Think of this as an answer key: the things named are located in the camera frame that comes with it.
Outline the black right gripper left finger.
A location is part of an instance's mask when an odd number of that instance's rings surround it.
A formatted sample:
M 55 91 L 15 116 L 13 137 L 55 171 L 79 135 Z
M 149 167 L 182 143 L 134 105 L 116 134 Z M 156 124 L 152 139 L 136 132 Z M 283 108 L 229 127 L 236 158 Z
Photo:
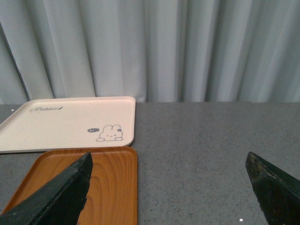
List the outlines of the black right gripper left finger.
M 75 225 L 86 204 L 93 161 L 90 152 L 0 217 L 2 225 Z

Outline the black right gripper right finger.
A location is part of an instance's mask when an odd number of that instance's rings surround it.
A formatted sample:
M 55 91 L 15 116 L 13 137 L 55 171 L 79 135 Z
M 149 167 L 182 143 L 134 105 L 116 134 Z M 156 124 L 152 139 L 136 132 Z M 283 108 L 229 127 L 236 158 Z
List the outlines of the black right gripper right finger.
M 269 225 L 300 223 L 300 181 L 259 155 L 249 152 L 246 170 Z

